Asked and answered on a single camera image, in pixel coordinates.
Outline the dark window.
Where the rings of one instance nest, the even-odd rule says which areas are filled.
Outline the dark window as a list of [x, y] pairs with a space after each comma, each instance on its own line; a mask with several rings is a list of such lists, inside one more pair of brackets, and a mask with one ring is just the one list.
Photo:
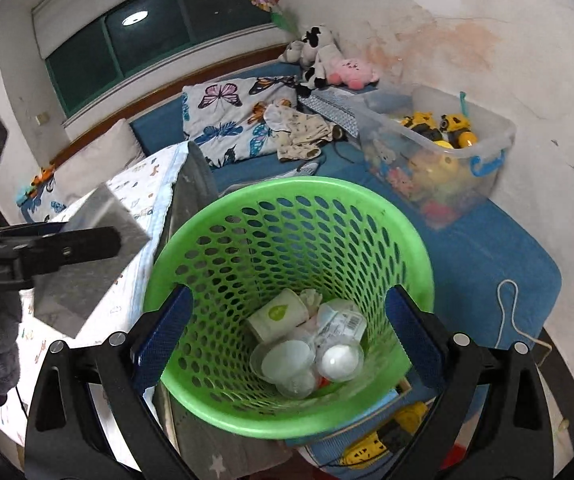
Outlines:
[[44, 0], [32, 19], [66, 116], [177, 52], [270, 21], [249, 0]]

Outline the printed white table cloth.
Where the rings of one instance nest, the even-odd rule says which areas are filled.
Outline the printed white table cloth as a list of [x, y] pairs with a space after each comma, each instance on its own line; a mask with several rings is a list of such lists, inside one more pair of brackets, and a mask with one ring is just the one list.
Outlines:
[[20, 294], [19, 384], [0, 408], [0, 430], [18, 446], [26, 443], [33, 389], [50, 344], [100, 344], [130, 330], [140, 316], [175, 184], [190, 159], [185, 142], [163, 148], [57, 216], [76, 242], [98, 246], [102, 255], [41, 275], [34, 289]]

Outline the blue white milk carton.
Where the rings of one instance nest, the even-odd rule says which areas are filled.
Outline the blue white milk carton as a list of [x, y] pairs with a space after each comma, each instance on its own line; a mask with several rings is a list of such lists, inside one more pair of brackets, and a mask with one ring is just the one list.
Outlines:
[[104, 184], [86, 197], [60, 234], [68, 237], [58, 251], [66, 262], [37, 278], [33, 315], [74, 338], [150, 236]]

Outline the butterfly print pillow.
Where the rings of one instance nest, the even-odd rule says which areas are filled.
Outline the butterfly print pillow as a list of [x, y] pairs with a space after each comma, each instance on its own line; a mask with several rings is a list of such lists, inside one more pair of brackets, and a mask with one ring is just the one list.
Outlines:
[[271, 104], [297, 104], [296, 78], [260, 76], [194, 84], [183, 89], [181, 102], [186, 139], [198, 145], [210, 167], [221, 168], [276, 152], [277, 139], [264, 112]]

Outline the green plastic mesh basket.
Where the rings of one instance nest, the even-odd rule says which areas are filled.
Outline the green plastic mesh basket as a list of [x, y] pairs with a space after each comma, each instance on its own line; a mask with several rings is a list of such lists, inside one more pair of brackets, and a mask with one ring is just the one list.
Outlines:
[[[383, 196], [333, 178], [272, 180], [199, 211], [153, 264], [144, 310], [179, 285], [191, 289], [193, 309], [162, 383], [204, 422], [259, 439], [316, 434], [375, 404], [411, 366], [387, 319], [387, 291], [400, 285], [421, 310], [434, 307], [431, 262], [413, 224]], [[246, 318], [286, 288], [360, 308], [357, 378], [293, 400], [252, 373]]]

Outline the clear plastic toy bin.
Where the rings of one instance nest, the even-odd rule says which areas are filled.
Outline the clear plastic toy bin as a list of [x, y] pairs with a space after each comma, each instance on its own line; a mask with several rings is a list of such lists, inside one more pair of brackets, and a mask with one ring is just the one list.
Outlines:
[[369, 170], [442, 229], [494, 188], [516, 126], [463, 94], [381, 87], [350, 99]]

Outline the white paper cup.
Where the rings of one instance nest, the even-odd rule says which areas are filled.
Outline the white paper cup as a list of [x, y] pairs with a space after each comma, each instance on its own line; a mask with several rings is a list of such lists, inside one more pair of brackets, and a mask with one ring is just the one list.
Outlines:
[[300, 297], [286, 288], [252, 313], [247, 318], [247, 325], [257, 341], [269, 344], [286, 336], [309, 317], [309, 310]]

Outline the white paper ball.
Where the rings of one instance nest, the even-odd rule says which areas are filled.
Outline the white paper ball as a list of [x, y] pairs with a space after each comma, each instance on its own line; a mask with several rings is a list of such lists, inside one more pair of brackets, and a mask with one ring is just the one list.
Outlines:
[[299, 298], [307, 308], [309, 317], [316, 315], [319, 310], [319, 306], [323, 302], [323, 295], [315, 288], [304, 289], [300, 294]]

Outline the large clear plastic tub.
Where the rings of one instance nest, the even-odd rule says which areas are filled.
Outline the large clear plastic tub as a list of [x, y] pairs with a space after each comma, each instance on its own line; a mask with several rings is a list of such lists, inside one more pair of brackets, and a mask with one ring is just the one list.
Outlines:
[[285, 339], [273, 344], [258, 344], [251, 352], [249, 365], [255, 376], [273, 385], [288, 399], [305, 399], [319, 385], [313, 368], [312, 347], [299, 339]]

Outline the beige crumpled clothes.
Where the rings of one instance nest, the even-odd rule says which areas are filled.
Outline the beige crumpled clothes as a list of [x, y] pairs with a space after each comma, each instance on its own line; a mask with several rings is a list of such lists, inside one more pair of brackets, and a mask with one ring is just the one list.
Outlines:
[[276, 139], [276, 154], [281, 162], [316, 159], [322, 154], [323, 144], [343, 138], [343, 130], [334, 122], [292, 107], [270, 104], [263, 118]]

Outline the grey beige pillow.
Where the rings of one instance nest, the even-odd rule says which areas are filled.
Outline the grey beige pillow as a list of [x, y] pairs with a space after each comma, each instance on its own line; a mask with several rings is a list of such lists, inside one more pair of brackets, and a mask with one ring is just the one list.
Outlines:
[[55, 171], [55, 192], [69, 206], [146, 155], [125, 119], [120, 119]]

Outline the black white cow plush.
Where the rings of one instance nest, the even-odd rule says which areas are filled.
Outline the black white cow plush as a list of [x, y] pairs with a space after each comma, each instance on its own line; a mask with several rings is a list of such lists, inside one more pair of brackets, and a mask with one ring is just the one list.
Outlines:
[[302, 68], [301, 81], [296, 85], [297, 95], [307, 98], [314, 89], [327, 86], [329, 64], [342, 58], [333, 32], [325, 25], [310, 27], [304, 35], [293, 40], [278, 57], [278, 61], [298, 64]]

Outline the pink plush toy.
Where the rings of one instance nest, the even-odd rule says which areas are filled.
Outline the pink plush toy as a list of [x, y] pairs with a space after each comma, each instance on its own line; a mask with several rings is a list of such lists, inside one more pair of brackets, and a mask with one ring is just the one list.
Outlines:
[[371, 64], [359, 58], [338, 58], [330, 62], [326, 80], [332, 86], [343, 84], [350, 90], [357, 91], [370, 84], [377, 84], [379, 75]]

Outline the yellow toy car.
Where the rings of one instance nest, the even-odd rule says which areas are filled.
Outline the yellow toy car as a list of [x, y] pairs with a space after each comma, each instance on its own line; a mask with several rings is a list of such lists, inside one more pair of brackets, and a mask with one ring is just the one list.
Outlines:
[[339, 465], [362, 469], [398, 453], [412, 441], [428, 412], [428, 404], [421, 401], [399, 408], [383, 426], [351, 444], [343, 452]]

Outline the blue white book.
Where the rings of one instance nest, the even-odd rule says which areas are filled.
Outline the blue white book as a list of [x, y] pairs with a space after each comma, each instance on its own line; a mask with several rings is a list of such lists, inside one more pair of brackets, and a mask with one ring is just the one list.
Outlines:
[[376, 420], [382, 419], [385, 415], [392, 414], [394, 408], [403, 400], [404, 396], [407, 396], [412, 390], [413, 386], [409, 378], [403, 377], [398, 382], [398, 385], [390, 389], [380, 400], [369, 408], [366, 408], [365, 411], [360, 412], [344, 422], [340, 422], [340, 424], [331, 429], [319, 431], [316, 434], [307, 434], [304, 437], [286, 439], [285, 445], [289, 446], [289, 448], [295, 448], [296, 446], [315, 443], [327, 438], [334, 438], [337, 437], [338, 434], [344, 434], [355, 428], [362, 428], [366, 426], [368, 422], [375, 422]]

